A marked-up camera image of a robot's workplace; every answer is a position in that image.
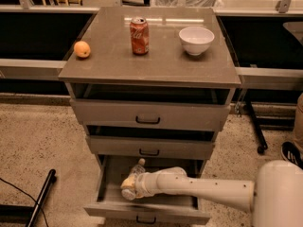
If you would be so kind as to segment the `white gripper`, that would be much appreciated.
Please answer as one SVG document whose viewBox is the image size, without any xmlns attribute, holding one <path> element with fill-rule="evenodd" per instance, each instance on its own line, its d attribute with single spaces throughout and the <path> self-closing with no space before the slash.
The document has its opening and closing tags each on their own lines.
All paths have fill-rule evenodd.
<svg viewBox="0 0 303 227">
<path fill-rule="evenodd" d="M 130 176 L 125 179 L 122 184 L 122 189 L 135 189 L 137 197 L 153 197 L 158 193 L 157 177 L 155 173 L 145 172 L 135 176 Z"/>
</svg>

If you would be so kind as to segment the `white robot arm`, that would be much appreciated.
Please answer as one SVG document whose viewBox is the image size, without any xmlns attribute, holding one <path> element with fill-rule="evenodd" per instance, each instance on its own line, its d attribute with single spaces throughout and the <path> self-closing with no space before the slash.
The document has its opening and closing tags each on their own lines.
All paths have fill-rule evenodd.
<svg viewBox="0 0 303 227">
<path fill-rule="evenodd" d="M 186 195 L 252 214 L 252 227 L 303 227 L 303 169 L 275 160 L 252 181 L 190 178 L 179 166 L 150 173 L 141 159 L 121 184 L 127 200 Z"/>
</svg>

